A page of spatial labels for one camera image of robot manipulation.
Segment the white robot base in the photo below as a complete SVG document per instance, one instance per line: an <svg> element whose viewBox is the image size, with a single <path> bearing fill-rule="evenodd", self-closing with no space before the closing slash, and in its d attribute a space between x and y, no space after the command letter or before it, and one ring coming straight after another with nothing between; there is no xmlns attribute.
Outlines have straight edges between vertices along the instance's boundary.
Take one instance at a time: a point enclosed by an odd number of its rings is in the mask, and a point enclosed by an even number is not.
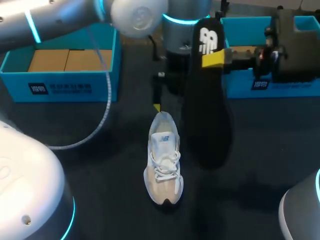
<svg viewBox="0 0 320 240"><path fill-rule="evenodd" d="M0 239L81 239L58 158L7 123L0 121Z"/></svg>
<svg viewBox="0 0 320 240"><path fill-rule="evenodd" d="M300 182L283 196L279 223L285 240L320 239L320 170Z"/></svg>

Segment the new balance logo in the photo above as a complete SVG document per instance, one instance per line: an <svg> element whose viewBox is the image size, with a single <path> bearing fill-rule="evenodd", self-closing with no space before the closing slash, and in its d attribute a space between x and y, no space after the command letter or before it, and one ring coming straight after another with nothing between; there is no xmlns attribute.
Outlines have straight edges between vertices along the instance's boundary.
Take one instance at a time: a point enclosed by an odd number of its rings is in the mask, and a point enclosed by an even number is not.
<svg viewBox="0 0 320 240"><path fill-rule="evenodd" d="M199 52L202 55L213 54L214 50L218 48L218 35L215 31L209 31L203 27L200 30L200 42Z"/></svg>
<svg viewBox="0 0 320 240"><path fill-rule="evenodd" d="M167 142L169 141L169 136L162 136L160 142Z"/></svg>

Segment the white sneaker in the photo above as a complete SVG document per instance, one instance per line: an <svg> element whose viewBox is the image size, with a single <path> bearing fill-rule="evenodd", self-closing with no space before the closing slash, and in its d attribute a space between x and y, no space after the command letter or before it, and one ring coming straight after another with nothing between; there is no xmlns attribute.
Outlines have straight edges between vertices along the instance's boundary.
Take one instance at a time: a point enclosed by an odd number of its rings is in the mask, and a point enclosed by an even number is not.
<svg viewBox="0 0 320 240"><path fill-rule="evenodd" d="M148 162L144 184L151 199L158 205L176 204L184 189L180 175L180 137L172 116L159 112L150 127Z"/></svg>

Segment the robotic arm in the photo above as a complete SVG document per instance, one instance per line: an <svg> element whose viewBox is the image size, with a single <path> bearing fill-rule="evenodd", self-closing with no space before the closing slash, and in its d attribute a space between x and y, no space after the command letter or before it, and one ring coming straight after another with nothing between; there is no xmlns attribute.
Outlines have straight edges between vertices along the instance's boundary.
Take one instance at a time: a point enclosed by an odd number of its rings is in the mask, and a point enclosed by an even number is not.
<svg viewBox="0 0 320 240"><path fill-rule="evenodd" d="M0 53L41 43L94 23L144 38L168 11L168 0L2 0Z"/></svg>

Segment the cardboard box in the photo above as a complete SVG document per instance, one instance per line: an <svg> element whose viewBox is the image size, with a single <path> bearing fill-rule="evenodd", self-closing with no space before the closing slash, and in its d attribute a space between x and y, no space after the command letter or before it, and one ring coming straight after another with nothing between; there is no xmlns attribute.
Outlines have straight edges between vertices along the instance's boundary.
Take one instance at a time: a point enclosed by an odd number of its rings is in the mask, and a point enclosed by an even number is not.
<svg viewBox="0 0 320 240"><path fill-rule="evenodd" d="M0 77L16 103L106 102L106 69L111 99L117 100L121 44L109 24L90 27L100 48L100 61L87 29L6 54Z"/></svg>
<svg viewBox="0 0 320 240"><path fill-rule="evenodd" d="M294 20L298 30L317 31L320 39L320 24L314 16L296 16ZM226 48L254 51L254 46L266 43L265 28L271 24L271 17L226 17L221 23ZM222 81L230 99L320 96L320 79L306 83L273 83L270 74L255 80L253 70L248 69L231 71Z"/></svg>

